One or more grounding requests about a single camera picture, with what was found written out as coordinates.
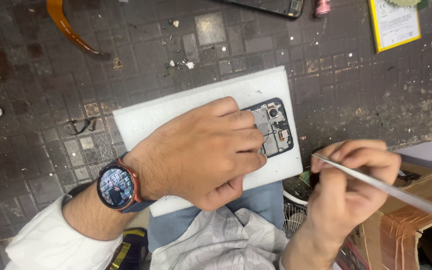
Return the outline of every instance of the blue jeans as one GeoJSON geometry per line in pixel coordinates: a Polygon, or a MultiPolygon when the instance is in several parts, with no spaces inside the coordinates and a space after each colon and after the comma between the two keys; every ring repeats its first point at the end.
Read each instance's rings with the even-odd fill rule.
{"type": "MultiPolygon", "coordinates": [[[[243,192],[243,195],[226,204],[233,213],[246,208],[260,215],[276,228],[283,230],[283,185],[281,181],[262,185],[243,192]]],[[[201,209],[196,206],[153,217],[148,224],[149,251],[176,241],[188,230],[201,209]]]]}

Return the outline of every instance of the smartphone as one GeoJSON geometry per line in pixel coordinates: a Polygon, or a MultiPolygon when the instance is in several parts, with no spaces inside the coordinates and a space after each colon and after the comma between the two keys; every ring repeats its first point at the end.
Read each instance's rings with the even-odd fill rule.
{"type": "Polygon", "coordinates": [[[254,128],[259,129],[264,136],[258,153],[270,158],[293,149],[293,137],[282,100],[276,97],[241,111],[253,113],[254,128]]]}
{"type": "Polygon", "coordinates": [[[298,18],[303,13],[304,0],[219,0],[251,9],[298,18]]]}

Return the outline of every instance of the camera lens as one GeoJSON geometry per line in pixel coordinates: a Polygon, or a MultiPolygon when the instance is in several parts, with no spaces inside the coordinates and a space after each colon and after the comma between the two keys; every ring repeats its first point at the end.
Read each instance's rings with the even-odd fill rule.
{"type": "Polygon", "coordinates": [[[278,115],[278,111],[275,108],[269,111],[269,116],[276,117],[277,115],[278,115]]]}

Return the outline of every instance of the cardboard box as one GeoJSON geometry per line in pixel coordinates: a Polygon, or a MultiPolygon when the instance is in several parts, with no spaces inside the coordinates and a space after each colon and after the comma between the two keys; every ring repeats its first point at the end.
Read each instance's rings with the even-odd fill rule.
{"type": "MultiPolygon", "coordinates": [[[[432,169],[403,163],[401,170],[405,175],[395,185],[432,201],[432,169]]],[[[352,231],[342,248],[350,254],[340,252],[336,261],[352,261],[343,266],[344,270],[419,270],[418,240],[431,226],[432,215],[389,196],[376,213],[352,231]]]]}

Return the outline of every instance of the dirty work surface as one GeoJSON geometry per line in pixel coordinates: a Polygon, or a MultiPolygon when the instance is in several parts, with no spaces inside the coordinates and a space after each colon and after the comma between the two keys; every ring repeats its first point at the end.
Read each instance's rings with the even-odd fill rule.
{"type": "Polygon", "coordinates": [[[112,110],[278,65],[306,165],[347,138],[432,140],[432,2],[421,40],[377,55],[367,1],[330,4],[326,20],[306,1],[290,21],[212,0],[65,1],[76,33],[111,54],[101,62],[58,31],[44,0],[0,0],[0,239],[124,152],[112,110]],[[167,72],[184,58],[195,68],[167,72]],[[66,132],[90,117],[94,132],[66,132]]]}

